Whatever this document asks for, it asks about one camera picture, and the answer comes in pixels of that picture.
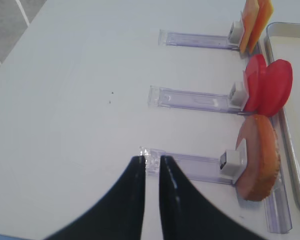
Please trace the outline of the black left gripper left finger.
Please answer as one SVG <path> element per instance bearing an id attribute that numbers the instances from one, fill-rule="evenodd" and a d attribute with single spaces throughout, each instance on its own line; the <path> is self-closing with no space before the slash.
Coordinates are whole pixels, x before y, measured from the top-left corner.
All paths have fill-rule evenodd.
<path id="1" fill-rule="evenodd" d="M 145 211 L 146 160 L 134 156 L 112 188 L 49 240 L 139 240 Z"/>

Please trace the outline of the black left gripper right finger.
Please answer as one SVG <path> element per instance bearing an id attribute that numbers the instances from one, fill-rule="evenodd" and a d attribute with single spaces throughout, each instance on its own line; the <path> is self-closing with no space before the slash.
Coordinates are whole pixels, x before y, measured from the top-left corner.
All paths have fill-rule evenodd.
<path id="1" fill-rule="evenodd" d="M 166 155 L 160 158 L 159 211 L 165 240 L 261 239 L 208 201 Z"/>

